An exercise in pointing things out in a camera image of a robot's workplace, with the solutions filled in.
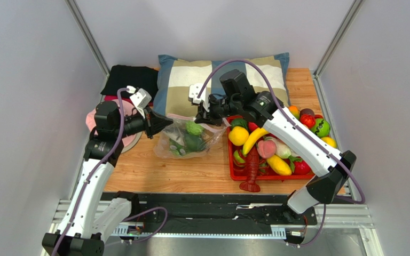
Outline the green toy custard apple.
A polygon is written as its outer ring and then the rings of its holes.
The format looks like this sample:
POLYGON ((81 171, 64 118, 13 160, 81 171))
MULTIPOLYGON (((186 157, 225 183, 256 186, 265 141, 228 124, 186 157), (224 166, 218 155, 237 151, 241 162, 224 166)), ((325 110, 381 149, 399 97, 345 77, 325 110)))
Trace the green toy custard apple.
POLYGON ((204 131, 204 127, 201 126, 200 124, 195 123, 194 121, 187 121, 185 123, 185 129, 188 134, 194 135, 197 137, 202 136, 202 133, 204 131))

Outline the green toy lettuce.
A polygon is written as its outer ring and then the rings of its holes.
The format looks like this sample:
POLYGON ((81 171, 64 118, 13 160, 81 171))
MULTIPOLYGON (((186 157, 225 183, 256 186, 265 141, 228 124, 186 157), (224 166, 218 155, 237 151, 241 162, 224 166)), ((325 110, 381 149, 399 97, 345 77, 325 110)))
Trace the green toy lettuce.
POLYGON ((187 153, 184 146, 172 139, 169 139, 169 150, 174 156, 178 157, 185 156, 187 153))

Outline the clear zip top bag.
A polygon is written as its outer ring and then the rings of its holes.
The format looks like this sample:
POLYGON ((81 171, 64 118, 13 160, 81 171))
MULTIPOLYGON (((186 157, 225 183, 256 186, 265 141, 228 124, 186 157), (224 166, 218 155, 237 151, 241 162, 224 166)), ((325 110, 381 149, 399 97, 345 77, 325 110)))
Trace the clear zip top bag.
POLYGON ((160 133, 154 154, 159 158, 188 159, 206 155, 211 147, 230 127, 223 119, 222 125, 197 124, 193 117, 168 114, 173 123, 160 133))

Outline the dark green toy avocado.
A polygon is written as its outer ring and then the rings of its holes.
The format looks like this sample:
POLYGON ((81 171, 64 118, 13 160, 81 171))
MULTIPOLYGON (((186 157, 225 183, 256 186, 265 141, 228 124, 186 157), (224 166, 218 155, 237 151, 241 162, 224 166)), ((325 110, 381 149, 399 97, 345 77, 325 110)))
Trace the dark green toy avocado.
POLYGON ((201 152, 206 149, 206 143, 201 137, 190 134, 184 135, 184 143, 186 148, 192 152, 201 152))

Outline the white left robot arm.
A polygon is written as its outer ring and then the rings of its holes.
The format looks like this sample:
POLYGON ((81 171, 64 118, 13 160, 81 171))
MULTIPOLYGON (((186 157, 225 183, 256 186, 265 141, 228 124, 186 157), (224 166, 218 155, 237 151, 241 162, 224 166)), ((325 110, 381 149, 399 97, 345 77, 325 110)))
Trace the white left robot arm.
POLYGON ((105 242, 139 209, 138 196, 119 192, 109 206, 96 216, 105 184, 113 173, 124 147, 122 138, 145 132, 149 138, 171 125, 173 120, 151 110, 124 115, 122 104, 104 101, 96 106, 95 127, 85 146, 81 176, 69 208, 53 233, 46 233, 42 246, 48 255, 103 255, 105 242))

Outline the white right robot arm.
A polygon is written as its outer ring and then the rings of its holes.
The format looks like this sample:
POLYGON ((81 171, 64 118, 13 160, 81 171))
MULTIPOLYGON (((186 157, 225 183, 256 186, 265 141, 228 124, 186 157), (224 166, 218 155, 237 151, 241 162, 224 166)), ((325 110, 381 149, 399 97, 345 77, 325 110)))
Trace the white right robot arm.
POLYGON ((244 73, 234 69, 220 78, 224 96, 216 99, 203 84, 189 87, 188 99, 198 107, 197 123, 221 125, 225 117, 240 115, 273 134, 298 153, 311 167, 314 177, 287 200, 290 211, 302 214, 317 204, 330 204, 356 162, 351 151, 340 152, 308 130, 269 91, 255 92, 244 73))

